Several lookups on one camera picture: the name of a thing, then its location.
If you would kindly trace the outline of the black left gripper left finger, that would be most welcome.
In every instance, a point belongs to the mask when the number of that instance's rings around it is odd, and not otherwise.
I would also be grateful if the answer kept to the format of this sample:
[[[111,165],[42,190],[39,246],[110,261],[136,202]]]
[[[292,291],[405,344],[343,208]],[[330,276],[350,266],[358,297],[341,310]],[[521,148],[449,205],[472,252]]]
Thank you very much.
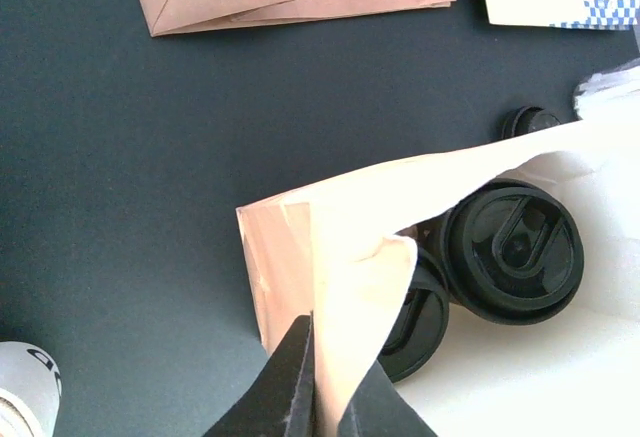
[[[214,437],[303,437],[314,426],[314,334],[298,316],[244,395],[206,432]]]

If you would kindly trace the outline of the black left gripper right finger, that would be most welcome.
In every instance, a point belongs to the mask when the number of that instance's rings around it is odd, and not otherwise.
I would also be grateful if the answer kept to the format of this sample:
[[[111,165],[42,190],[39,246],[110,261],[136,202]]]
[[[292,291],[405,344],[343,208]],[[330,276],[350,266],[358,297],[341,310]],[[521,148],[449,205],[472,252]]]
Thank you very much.
[[[338,427],[340,437],[435,437],[396,391],[378,361],[359,384]]]

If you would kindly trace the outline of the stack of white paper cups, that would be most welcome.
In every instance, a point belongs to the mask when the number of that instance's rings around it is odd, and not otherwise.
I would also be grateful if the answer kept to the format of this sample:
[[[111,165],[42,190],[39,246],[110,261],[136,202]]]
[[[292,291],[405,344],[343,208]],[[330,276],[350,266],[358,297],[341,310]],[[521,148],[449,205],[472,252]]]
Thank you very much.
[[[1,343],[1,435],[54,434],[62,379],[54,359],[24,342]]]

